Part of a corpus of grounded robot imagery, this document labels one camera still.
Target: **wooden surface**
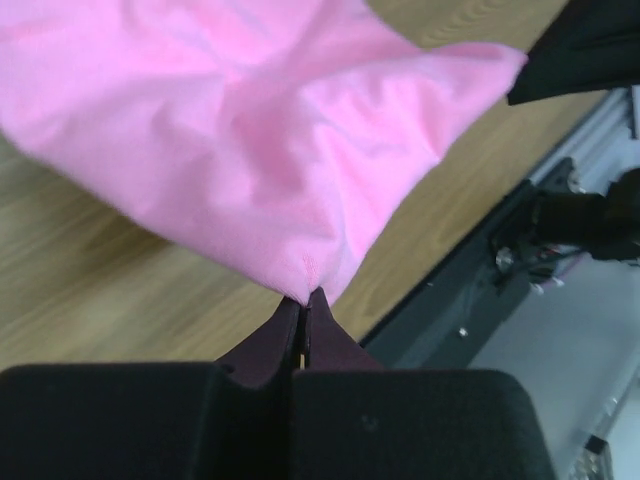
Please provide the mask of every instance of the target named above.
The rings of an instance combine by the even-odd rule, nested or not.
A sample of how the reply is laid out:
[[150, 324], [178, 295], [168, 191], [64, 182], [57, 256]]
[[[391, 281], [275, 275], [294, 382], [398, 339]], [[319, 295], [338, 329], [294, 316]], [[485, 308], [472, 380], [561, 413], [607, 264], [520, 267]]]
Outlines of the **wooden surface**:
[[[527, 49], [563, 0], [375, 0], [430, 48]], [[591, 108], [601, 94], [497, 105], [399, 209], [335, 306], [365, 334]], [[0, 368], [33, 361], [214, 359], [277, 295], [135, 227], [0, 141]]]

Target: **pink towel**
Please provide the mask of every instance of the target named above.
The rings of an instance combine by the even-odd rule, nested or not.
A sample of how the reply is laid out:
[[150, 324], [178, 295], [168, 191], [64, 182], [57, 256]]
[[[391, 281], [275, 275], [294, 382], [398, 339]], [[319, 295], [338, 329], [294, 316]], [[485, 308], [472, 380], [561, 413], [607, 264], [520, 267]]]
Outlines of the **pink towel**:
[[360, 0], [4, 0], [0, 128], [143, 227], [333, 302], [524, 62], [426, 53]]

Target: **wood grain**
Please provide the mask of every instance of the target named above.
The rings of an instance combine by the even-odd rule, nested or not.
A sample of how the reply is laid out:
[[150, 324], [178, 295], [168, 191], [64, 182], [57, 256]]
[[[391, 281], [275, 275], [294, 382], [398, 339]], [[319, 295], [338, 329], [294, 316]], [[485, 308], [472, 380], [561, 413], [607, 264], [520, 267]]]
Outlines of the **wood grain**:
[[[563, 0], [374, 0], [424, 48], [527, 49]], [[497, 105], [409, 196], [335, 306], [365, 334], [601, 98]], [[142, 231], [0, 141], [0, 368], [25, 362], [213, 359], [279, 301]]]

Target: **pink cloth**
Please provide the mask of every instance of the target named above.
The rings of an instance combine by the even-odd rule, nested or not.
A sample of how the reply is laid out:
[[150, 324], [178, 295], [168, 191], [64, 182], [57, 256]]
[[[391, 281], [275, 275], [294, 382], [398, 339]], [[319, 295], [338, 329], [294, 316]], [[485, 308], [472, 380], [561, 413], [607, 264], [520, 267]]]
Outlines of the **pink cloth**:
[[333, 302], [524, 62], [426, 53], [360, 0], [4, 0], [0, 128], [143, 227]]

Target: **wooden table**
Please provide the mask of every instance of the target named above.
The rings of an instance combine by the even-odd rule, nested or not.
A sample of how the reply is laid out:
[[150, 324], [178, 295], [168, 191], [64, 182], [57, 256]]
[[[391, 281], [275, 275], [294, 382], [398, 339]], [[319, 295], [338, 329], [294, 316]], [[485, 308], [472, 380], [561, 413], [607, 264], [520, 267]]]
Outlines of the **wooden table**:
[[[563, 0], [374, 0], [424, 48], [526, 50]], [[601, 98], [501, 103], [404, 202], [334, 308], [365, 334]], [[34, 361], [215, 359], [279, 297], [142, 231], [0, 142], [0, 368]]]

